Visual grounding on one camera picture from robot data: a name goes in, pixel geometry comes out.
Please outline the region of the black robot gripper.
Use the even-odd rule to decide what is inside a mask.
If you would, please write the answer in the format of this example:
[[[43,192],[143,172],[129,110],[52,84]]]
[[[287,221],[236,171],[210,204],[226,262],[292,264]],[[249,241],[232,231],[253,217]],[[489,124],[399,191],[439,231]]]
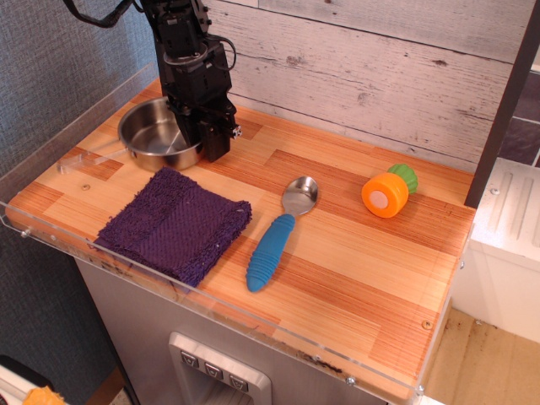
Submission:
[[[226,155],[230,138],[241,135],[236,109],[228,99],[235,65],[228,61],[226,44],[232,42],[203,40],[190,55],[162,56],[162,84],[182,137],[190,147],[202,141],[209,162]]]

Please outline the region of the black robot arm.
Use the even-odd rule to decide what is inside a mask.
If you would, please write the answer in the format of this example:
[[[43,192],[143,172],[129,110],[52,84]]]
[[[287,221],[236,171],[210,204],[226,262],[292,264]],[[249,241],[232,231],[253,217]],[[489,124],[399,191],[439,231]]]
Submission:
[[[168,106],[188,145],[200,143],[210,162],[230,151],[241,135],[229,100],[231,40],[208,32],[212,20],[200,1],[142,1],[153,31],[159,80]]]

